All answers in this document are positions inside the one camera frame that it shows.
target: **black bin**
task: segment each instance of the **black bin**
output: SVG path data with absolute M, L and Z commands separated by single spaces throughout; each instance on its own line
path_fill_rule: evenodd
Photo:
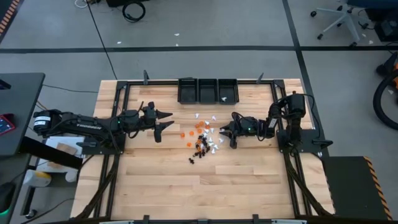
M 194 104 L 198 101 L 198 79 L 181 78 L 178 80 L 178 102 Z
M 217 79 L 199 79 L 199 102 L 202 104 L 215 104 L 217 101 Z
M 218 92 L 220 93 L 218 96 L 220 104 L 234 105 L 239 103 L 238 81 L 236 79 L 219 79 Z

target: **concrete floor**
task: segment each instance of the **concrete floor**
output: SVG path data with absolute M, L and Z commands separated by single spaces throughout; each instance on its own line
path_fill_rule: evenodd
M 0 49 L 102 48 L 88 8 L 79 9 L 73 2 L 25 0 Z M 311 18 L 309 13 L 315 7 L 336 9 L 337 2 L 288 3 L 301 46 L 347 46 L 352 42 L 345 26 L 332 29 L 321 41 L 316 38 L 336 18 L 326 14 Z M 151 0 L 144 4 L 147 14 L 136 24 L 126 22 L 106 1 L 92 6 L 106 47 L 293 46 L 282 0 Z M 366 35 L 359 45 L 369 45 L 370 40 L 373 45 L 382 44 L 373 30 L 363 31 L 359 26 L 358 30 Z M 379 122 L 372 108 L 373 93 L 381 81 L 374 69 L 389 53 L 312 51 L 303 56 L 326 138 L 335 142 L 330 154 L 370 157 L 391 213 L 398 218 L 397 133 Z M 262 72 L 264 78 L 302 77 L 296 53 L 287 50 L 113 52 L 109 57 L 120 79 L 142 78 L 143 69 L 151 78 L 257 78 Z M 74 90 L 96 91 L 101 80 L 114 78 L 103 52 L 0 54 L 0 64 L 0 73 L 44 72 L 46 84 Z M 395 96 L 386 97 L 391 101 Z M 39 100 L 48 108 L 91 115 L 96 94 L 43 87 Z M 386 103 L 388 114 L 397 114 L 395 106 Z M 27 135 L 35 136 L 30 130 Z M 74 192 L 73 187 L 41 189 L 32 207 L 45 211 L 73 197 Z M 25 220 L 19 216 L 20 205 L 12 223 Z M 66 220 L 71 206 L 67 202 L 32 223 Z

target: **wooden board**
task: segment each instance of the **wooden board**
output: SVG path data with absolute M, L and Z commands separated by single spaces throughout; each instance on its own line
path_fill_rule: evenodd
M 285 80 L 286 92 L 302 93 L 299 79 Z M 116 81 L 102 81 L 94 116 L 107 118 L 112 112 Z M 210 121 L 218 129 L 231 121 L 231 112 L 264 119 L 272 103 L 269 85 L 240 85 L 236 105 L 181 105 L 177 103 L 177 86 L 134 86 L 130 89 L 128 109 L 137 109 L 141 101 L 154 101 L 155 107 L 173 116 L 160 121 L 175 123 L 155 143 L 152 131 L 140 132 L 127 139 L 121 156 L 112 219 L 243 219 L 259 214 L 260 218 L 293 218 L 289 185 L 282 154 L 276 138 L 260 142 L 256 137 L 238 138 L 238 148 L 229 148 L 229 139 L 215 131 L 210 136 L 220 149 L 195 159 L 194 145 L 199 121 Z M 121 94 L 119 107 L 123 102 Z M 302 127 L 311 128 L 307 113 Z M 98 187 L 103 156 L 95 156 L 80 172 L 71 217 L 79 214 Z M 312 154 L 302 154 L 303 171 L 308 188 L 319 202 L 334 212 L 321 161 Z M 303 213 L 301 194 L 300 211 Z

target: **black metal frame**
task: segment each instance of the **black metal frame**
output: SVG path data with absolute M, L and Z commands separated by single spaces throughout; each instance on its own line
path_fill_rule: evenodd
M 273 101 L 277 101 L 278 97 L 277 97 L 277 87 L 279 87 L 280 89 L 280 94 L 282 97 L 286 96 L 286 90 L 285 90 L 285 85 L 284 85 L 284 81 L 283 80 L 238 80 L 238 85 L 270 85 L 271 87 L 271 92 L 272 92 L 272 99 Z M 117 110 L 118 110 L 118 104 L 119 104 L 119 99 L 120 99 L 120 94 L 121 94 L 121 90 L 125 89 L 124 92 L 124 99 L 123 99 L 123 107 L 122 107 L 122 111 L 127 110 L 127 104 L 129 101 L 129 92 L 130 92 L 130 88 L 134 85 L 178 85 L 178 80 L 164 80 L 164 81 L 157 81 L 157 80 L 143 80 L 143 81 L 118 81 L 117 85 L 116 85 L 116 92 L 115 92 L 115 97 L 114 97 L 114 102 L 113 102 L 113 110 L 112 110 L 112 116 L 116 116 Z M 283 130 L 283 123 L 282 120 L 279 119 L 278 120 L 278 127 L 279 130 Z M 301 178 L 301 180 L 305 183 L 305 179 L 304 179 L 304 174 L 303 174 L 303 169 L 302 169 L 302 164 L 301 164 L 301 160 L 300 160 L 300 155 L 299 153 L 296 154 L 292 154 L 290 155 L 289 153 L 283 153 L 284 155 L 284 161 L 285 164 L 287 162 L 287 160 L 290 159 L 290 156 L 294 156 L 295 159 L 295 164 L 296 164 L 296 170 L 298 173 L 298 176 Z M 119 164 L 119 159 L 120 159 L 120 155 L 115 155 L 114 156 L 114 162 L 116 163 L 117 167 Z M 104 160 L 103 160 L 103 165 L 101 168 L 101 176 L 100 176 L 100 180 L 99 180 L 99 186 L 103 184 L 106 174 L 107 174 L 107 170 L 108 170 L 108 164 L 109 164 L 109 156 L 108 155 L 104 155 Z M 113 206 L 113 199 L 114 199 L 114 191 L 115 191 L 115 186 L 116 186 L 116 179 L 117 179 L 117 170 L 116 173 L 110 183 L 110 187 L 109 187 L 109 195 L 108 195 L 108 201 L 106 204 L 106 214 L 105 217 L 110 219 L 111 215 L 112 215 L 112 206 Z M 292 201 L 292 206 L 293 206 L 293 211 L 294 211 L 294 215 L 295 217 L 300 215 L 300 210 L 299 210 L 299 203 L 297 200 L 297 192 L 295 189 L 295 184 L 294 184 L 294 180 L 293 178 L 287 173 L 287 179 L 288 179 L 288 183 L 289 183 L 289 190 L 290 190 L 290 197 L 291 197 L 291 201 Z M 305 214 L 306 215 L 312 215 L 311 213 L 311 206 L 306 198 L 306 196 L 304 196 L 303 194 L 303 199 L 304 199 L 304 205 L 305 205 Z M 100 217 L 100 210 L 101 210 L 101 204 L 102 204 L 102 198 L 101 200 L 97 203 L 95 210 L 94 210 L 94 218 L 98 218 Z M 267 219 L 267 220 L 260 220 L 258 219 L 258 216 L 256 216 L 254 214 L 254 219 L 247 219 L 247 220 L 212 220 L 212 223 L 269 223 L 271 220 Z M 140 220 L 135 220 L 134 223 L 140 223 Z M 198 220 L 159 220 L 157 222 L 174 222 L 174 223 L 178 223 L 178 222 L 198 222 Z

